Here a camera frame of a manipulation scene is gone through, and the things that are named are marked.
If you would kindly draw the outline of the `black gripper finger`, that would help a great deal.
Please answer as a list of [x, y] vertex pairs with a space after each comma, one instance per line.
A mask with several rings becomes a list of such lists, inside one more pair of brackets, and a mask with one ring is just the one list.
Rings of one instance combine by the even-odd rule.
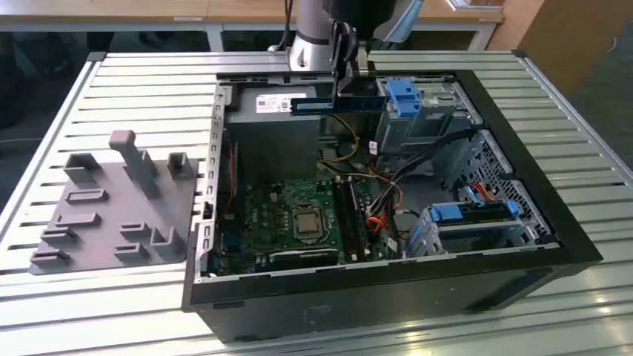
[[346, 72], [346, 93], [351, 93], [354, 81], [358, 77], [358, 34], [353, 26], [349, 26], [347, 34], [347, 72]]
[[331, 107], [335, 107], [338, 97], [339, 76], [345, 71], [343, 64], [343, 25], [331, 20], [330, 45], [331, 45]]

